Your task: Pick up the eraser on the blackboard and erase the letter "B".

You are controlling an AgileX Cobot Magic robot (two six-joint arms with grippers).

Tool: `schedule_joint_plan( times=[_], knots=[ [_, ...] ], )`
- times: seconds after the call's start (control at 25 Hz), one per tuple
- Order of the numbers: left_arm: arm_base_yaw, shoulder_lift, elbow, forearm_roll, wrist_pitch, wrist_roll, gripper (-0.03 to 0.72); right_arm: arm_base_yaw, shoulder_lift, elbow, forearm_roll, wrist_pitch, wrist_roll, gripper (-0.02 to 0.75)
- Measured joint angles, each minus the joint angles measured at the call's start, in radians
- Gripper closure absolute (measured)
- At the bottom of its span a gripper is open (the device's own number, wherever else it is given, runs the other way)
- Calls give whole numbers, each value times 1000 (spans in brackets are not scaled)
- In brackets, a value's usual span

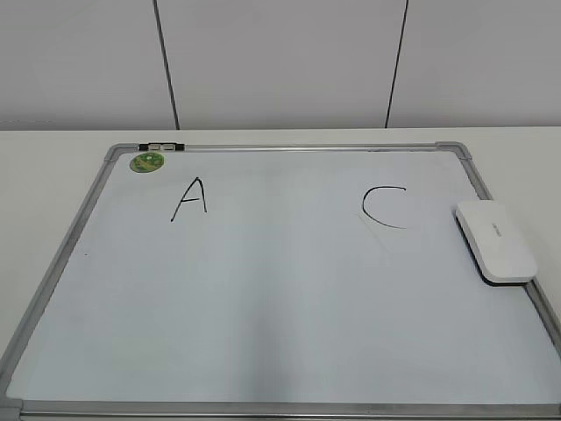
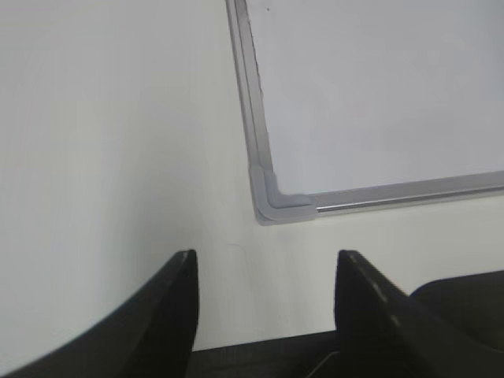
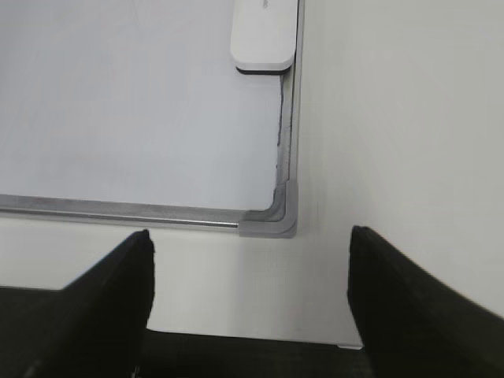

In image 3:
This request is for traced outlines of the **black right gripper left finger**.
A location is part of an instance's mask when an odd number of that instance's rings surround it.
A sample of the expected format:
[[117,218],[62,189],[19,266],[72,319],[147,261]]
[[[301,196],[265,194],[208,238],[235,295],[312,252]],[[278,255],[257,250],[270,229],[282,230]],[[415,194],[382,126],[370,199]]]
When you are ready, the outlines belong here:
[[3,286],[1,375],[136,377],[153,302],[147,230],[60,290]]

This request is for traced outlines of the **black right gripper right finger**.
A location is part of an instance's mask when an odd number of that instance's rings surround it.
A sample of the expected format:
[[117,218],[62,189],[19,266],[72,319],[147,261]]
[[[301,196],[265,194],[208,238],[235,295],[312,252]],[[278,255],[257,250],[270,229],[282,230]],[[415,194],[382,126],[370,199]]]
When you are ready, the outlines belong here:
[[503,319],[355,226],[347,299],[377,377],[501,377]]

